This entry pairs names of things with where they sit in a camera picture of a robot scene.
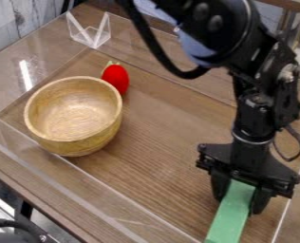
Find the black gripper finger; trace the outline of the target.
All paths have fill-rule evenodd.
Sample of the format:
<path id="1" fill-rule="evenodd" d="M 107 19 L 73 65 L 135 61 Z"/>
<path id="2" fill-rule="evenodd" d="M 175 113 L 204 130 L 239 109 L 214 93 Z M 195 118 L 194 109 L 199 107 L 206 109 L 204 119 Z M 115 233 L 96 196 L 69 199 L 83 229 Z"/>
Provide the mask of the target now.
<path id="1" fill-rule="evenodd" d="M 274 192 L 271 189 L 265 188 L 265 187 L 255 189 L 254 194 L 252 194 L 251 203 L 250 203 L 250 214 L 251 215 L 258 215 L 263 211 L 263 209 L 269 203 L 269 200 L 273 197 L 274 197 Z"/>
<path id="2" fill-rule="evenodd" d="M 212 197 L 218 201 L 222 200 L 227 193 L 230 180 L 231 178 L 228 174 L 216 169 L 211 170 Z"/>

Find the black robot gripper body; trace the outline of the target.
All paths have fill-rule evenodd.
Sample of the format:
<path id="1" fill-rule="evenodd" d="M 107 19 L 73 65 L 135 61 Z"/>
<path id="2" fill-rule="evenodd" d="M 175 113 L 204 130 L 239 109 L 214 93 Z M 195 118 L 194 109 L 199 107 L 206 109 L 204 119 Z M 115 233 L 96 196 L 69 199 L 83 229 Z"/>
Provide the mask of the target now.
<path id="1" fill-rule="evenodd" d="M 274 196 L 291 198 L 300 175 L 271 155 L 269 144 L 248 144 L 234 140 L 231 143 L 199 143 L 195 166 L 208 172 L 216 169 L 230 178 L 257 188 L 273 190 Z"/>

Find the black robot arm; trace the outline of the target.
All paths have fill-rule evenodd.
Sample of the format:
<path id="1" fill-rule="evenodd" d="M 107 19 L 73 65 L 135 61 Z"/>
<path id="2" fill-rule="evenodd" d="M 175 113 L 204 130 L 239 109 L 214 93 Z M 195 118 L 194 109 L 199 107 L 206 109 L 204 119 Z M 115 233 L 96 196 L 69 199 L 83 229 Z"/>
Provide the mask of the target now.
<path id="1" fill-rule="evenodd" d="M 236 115 L 228 144 L 200 143 L 196 167 L 211 176 L 212 196 L 226 196 L 231 181 L 254 187 L 248 212 L 258 214 L 274 196 L 291 197 L 300 175 L 285 166 L 295 157 L 279 152 L 275 134 L 297 132 L 300 119 L 295 54 L 262 23 L 252 0 L 150 0 L 171 19 L 184 53 L 195 68 L 183 71 L 170 61 L 134 0 L 115 0 L 164 69 L 195 79 L 223 67 L 232 77 Z"/>

